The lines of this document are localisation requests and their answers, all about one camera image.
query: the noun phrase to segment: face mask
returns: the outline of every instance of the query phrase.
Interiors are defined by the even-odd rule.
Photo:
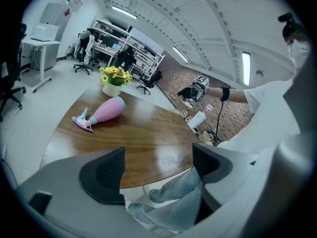
[[[293,44],[288,46],[289,58],[295,66],[294,75],[296,75],[297,71],[304,65],[308,57],[309,50],[310,47],[308,42],[299,42],[298,40],[294,40]]]

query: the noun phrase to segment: black glove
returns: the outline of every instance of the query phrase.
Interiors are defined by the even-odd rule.
[[[177,93],[178,96],[182,95],[184,100],[193,99],[194,101],[197,101],[197,94],[198,90],[193,87],[185,87]]]

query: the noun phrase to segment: jeans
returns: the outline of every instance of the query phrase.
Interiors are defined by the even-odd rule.
[[[170,180],[161,189],[150,191],[150,200],[162,203],[179,199],[160,208],[130,204],[127,211],[137,220],[183,232],[195,224],[202,199],[203,183],[195,168]]]

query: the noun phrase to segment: brick wall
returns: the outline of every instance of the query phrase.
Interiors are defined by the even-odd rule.
[[[229,87],[227,84],[198,71],[181,66],[168,53],[164,52],[165,58],[159,65],[158,69],[163,72],[163,78],[158,81],[161,90],[168,96],[175,106],[182,106],[177,92],[192,83],[192,80],[199,75],[209,78],[211,87]],[[217,116],[221,108],[221,101],[218,98],[206,95],[204,99],[195,104],[189,115],[194,116],[198,111],[202,111],[207,104],[213,106],[209,116],[198,126],[198,131],[203,133],[207,129],[215,131]],[[219,120],[218,137],[222,141],[229,140],[243,129],[251,120],[251,114],[247,104],[224,102],[223,109]]]

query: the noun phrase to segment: white flower pot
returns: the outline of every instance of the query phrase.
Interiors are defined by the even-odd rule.
[[[103,87],[103,93],[108,95],[109,97],[118,96],[121,92],[121,86],[111,85],[106,82]]]

